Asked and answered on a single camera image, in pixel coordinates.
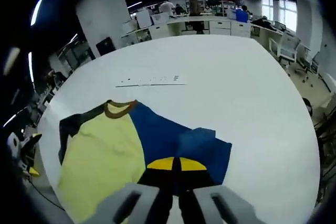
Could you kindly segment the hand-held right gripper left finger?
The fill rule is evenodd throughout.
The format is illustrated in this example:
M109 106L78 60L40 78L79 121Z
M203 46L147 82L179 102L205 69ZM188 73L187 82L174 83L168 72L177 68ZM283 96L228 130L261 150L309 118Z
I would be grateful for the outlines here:
M151 162L139 181L104 199L93 223L167 223L173 203L173 157Z

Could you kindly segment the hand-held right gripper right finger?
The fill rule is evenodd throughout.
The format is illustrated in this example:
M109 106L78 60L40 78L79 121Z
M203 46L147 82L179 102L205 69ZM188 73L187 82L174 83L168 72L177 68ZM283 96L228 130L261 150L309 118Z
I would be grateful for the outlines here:
M178 203L184 223L263 223L254 207L192 159L176 159Z

